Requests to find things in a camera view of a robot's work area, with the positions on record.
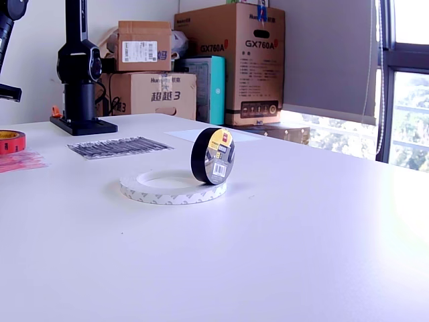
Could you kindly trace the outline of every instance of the blue object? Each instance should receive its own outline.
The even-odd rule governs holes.
[[[259,0],[257,6],[257,19],[259,21],[267,22],[267,5],[265,0]]]
[[[174,71],[196,75],[196,120],[213,125],[225,123],[225,58],[204,56],[179,59]]]

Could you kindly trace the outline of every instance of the white paper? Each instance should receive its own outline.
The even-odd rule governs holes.
[[[200,133],[204,131],[204,129],[189,129],[188,131],[175,131],[175,132],[166,132],[166,134],[170,136],[175,136],[177,138],[195,142]],[[248,141],[256,141],[260,140],[260,138],[254,136],[248,136],[241,131],[229,130],[233,135],[234,142],[248,142]]]
[[[157,62],[157,42],[123,42],[122,62]]]

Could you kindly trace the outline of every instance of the barcode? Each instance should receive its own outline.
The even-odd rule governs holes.
[[[154,45],[149,43],[149,59],[154,59]]]
[[[213,174],[215,176],[221,176],[222,178],[224,178],[225,175],[227,174],[227,167],[226,166],[221,166],[220,164],[215,163],[214,164]]]
[[[125,43],[125,62],[129,62],[128,43]]]

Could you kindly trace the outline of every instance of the stand base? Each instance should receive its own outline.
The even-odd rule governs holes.
[[[85,121],[67,123],[59,117],[51,117],[50,121],[71,134],[72,136],[91,136],[93,134],[115,133],[118,132],[118,127],[105,121]]]

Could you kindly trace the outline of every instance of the shipping label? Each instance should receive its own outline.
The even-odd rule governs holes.
[[[122,62],[157,62],[157,42],[123,42]]]

